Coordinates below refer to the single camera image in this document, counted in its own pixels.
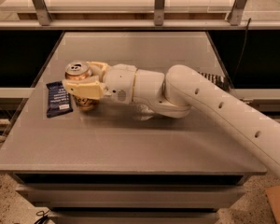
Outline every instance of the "speckled floor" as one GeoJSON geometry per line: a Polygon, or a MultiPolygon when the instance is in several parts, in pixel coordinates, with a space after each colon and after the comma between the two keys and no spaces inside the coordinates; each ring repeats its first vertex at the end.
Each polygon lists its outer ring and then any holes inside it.
{"type": "MultiPolygon", "coordinates": [[[[248,0],[244,19],[280,20],[280,0],[248,0]]],[[[16,20],[14,14],[1,14],[1,20],[16,20]]],[[[35,208],[16,191],[16,181],[0,174],[0,223],[26,224],[35,222],[35,208]]],[[[229,209],[218,211],[217,224],[274,224],[273,213],[264,190],[280,185],[274,175],[253,176],[245,183],[246,194],[229,209]]]]}

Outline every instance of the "white robotic arm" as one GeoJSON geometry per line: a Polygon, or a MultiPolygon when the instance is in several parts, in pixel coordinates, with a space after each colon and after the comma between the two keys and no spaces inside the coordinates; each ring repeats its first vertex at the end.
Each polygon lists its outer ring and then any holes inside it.
{"type": "MultiPolygon", "coordinates": [[[[65,89],[80,95],[79,83],[64,80],[65,89]]],[[[117,103],[141,103],[154,112],[173,118],[185,117],[191,106],[213,119],[229,135],[280,178],[280,124],[224,92],[211,81],[184,65],[171,67],[166,74],[138,70],[119,64],[108,67],[93,95],[83,81],[83,96],[109,97],[117,103]]]]}

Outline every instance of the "can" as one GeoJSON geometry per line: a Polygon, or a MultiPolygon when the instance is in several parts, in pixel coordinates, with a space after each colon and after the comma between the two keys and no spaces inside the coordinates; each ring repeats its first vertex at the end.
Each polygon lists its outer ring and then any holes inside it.
{"type": "MultiPolygon", "coordinates": [[[[92,76],[92,70],[87,62],[73,61],[69,63],[65,68],[65,78],[71,80],[83,80],[92,76]]],[[[99,101],[78,97],[73,95],[76,106],[79,110],[89,111],[96,107],[99,101]]]]}

